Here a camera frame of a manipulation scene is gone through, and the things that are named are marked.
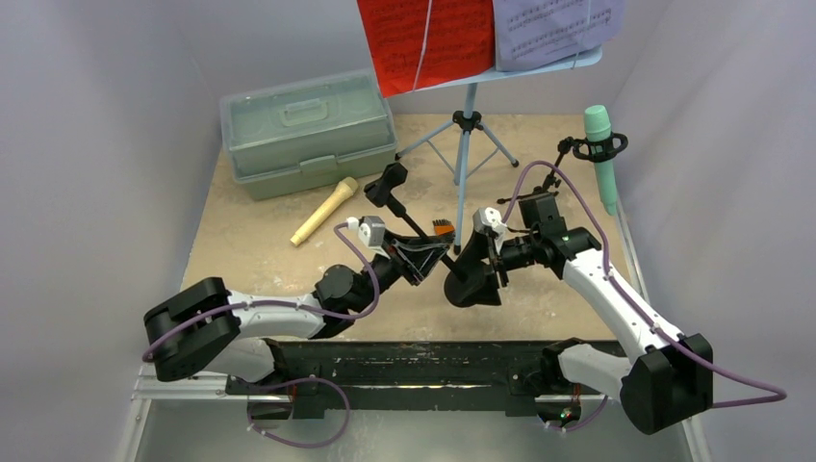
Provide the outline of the black round-base microphone stand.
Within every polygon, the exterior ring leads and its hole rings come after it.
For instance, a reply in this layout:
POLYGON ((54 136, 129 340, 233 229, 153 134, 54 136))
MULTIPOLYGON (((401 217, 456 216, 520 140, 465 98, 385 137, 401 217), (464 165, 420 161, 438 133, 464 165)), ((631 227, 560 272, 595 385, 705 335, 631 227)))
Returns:
MULTIPOLYGON (((395 248, 390 243, 390 236, 392 234, 423 237, 433 236, 433 234, 423 230, 420 227, 420 225, 413 218, 410 217, 410 215, 407 212, 406 206, 394 196, 394 189, 403 185, 407 180, 407 176, 408 170, 404 165, 400 163, 391 163, 385 166, 381 175, 377 179, 366 184, 366 186, 364 187, 365 197, 372 205, 374 205, 377 208, 388 209, 393 216, 405 222, 408 225, 408 227, 413 231, 411 235, 400 234, 389 229, 385 225, 387 230, 385 232, 385 242, 383 247, 389 255, 388 258, 395 258, 395 256, 401 256, 401 249, 395 248)), ((490 238, 492 239, 492 245, 489 248, 489 258, 497 256, 501 242, 501 240, 494 239, 493 237, 490 238)), ((448 275, 444 282, 444 295, 446 300, 455 307, 458 307, 455 305, 455 287, 456 277, 460 275, 460 270, 457 268, 457 261, 460 259, 461 251, 454 258, 450 257, 447 253, 447 256, 444 257, 436 265, 436 267, 442 265, 448 269, 448 275)), ((385 292, 388 289, 390 288, 380 288, 382 292, 385 292)))

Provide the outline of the cream yellow microphone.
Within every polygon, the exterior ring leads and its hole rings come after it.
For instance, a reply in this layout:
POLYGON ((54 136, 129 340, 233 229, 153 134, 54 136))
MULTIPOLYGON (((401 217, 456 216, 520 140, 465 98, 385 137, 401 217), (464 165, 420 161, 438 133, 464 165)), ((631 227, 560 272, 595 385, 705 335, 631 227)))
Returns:
POLYGON ((317 209, 297 228, 290 237, 290 243, 300 246, 359 189, 358 182, 352 177, 341 180, 334 191, 317 207, 317 209))

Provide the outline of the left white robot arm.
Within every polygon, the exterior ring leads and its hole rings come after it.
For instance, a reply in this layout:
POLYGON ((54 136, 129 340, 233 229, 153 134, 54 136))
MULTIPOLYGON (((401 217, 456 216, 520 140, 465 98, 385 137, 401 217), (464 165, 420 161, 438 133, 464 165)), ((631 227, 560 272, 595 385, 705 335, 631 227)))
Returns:
POLYGON ((276 393, 286 384, 287 368, 273 338, 337 336, 372 315, 396 281, 423 282, 452 243, 452 233, 389 232, 372 246, 374 256, 364 259, 360 270, 331 266, 311 292, 300 296, 245 294, 229 290, 220 277, 206 277, 147 311, 148 347, 142 360, 163 382, 221 372, 262 393, 276 393))

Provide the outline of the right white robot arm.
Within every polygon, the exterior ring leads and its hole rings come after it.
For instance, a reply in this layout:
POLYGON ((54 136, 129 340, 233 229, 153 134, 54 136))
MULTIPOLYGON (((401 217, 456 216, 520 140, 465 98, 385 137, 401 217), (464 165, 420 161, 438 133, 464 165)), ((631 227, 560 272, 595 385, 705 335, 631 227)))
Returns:
POLYGON ((619 402, 647 435, 711 409, 713 372, 706 363, 713 348, 703 335, 685 335, 619 280, 601 242, 584 227, 568 228, 553 194, 526 196, 521 212, 525 230, 514 239, 505 238, 498 210, 474 214, 471 237, 444 284, 447 301, 498 306, 509 271, 540 265, 589 303, 624 352, 615 356, 577 338, 551 344, 522 376, 523 391, 588 386, 619 402))

